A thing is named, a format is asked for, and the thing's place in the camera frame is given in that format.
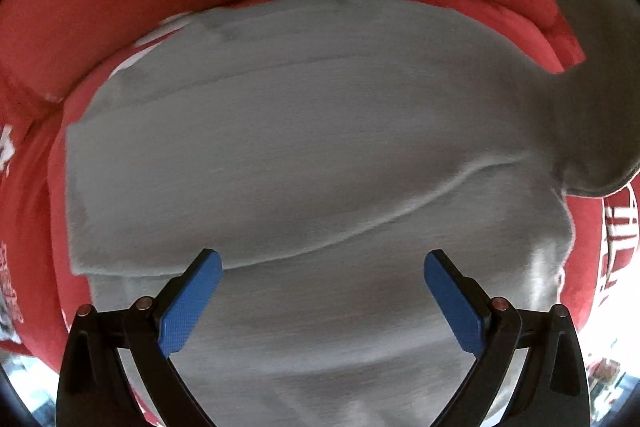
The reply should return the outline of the grey knitted garment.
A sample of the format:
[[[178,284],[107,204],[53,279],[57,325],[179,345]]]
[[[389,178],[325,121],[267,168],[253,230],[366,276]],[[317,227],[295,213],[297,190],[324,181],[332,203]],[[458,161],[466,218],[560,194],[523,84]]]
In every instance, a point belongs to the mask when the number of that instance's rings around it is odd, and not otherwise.
[[[471,360],[425,255],[548,310],[566,196],[639,169],[638,0],[555,1],[586,56],[562,74],[406,0],[195,15],[67,129],[73,271],[118,309],[221,254],[175,359],[218,425],[431,424]]]

